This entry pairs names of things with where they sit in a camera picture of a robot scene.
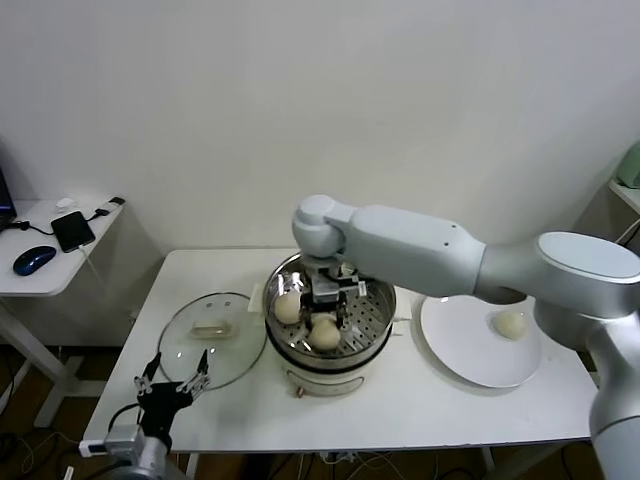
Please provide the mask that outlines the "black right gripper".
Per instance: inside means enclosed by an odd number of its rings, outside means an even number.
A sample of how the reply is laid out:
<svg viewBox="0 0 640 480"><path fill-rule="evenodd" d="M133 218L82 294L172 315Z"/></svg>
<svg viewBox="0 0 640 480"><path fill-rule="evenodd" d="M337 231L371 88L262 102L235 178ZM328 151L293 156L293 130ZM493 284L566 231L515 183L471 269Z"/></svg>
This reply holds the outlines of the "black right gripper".
<svg viewBox="0 0 640 480"><path fill-rule="evenodd" d="M301 321L310 323L311 315L320 313L337 315L337 328L342 329L349 320L347 298L340 297L337 301L317 303L311 294L302 294L300 296L299 318Z"/></svg>

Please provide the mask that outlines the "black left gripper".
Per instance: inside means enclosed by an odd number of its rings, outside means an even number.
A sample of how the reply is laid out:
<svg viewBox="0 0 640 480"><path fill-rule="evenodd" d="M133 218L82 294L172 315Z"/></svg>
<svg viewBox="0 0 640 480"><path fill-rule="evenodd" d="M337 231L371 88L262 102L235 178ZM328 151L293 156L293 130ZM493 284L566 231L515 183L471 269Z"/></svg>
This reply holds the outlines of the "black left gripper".
<svg viewBox="0 0 640 480"><path fill-rule="evenodd" d="M181 384L178 382L154 383L152 380L161 363L161 353L145 366L140 376L134 377L138 404L143 415L140 425L147 438L170 440L170 431L176 414L193 403L193 396L200 396L210 383L209 352L205 349L196 371Z"/></svg>

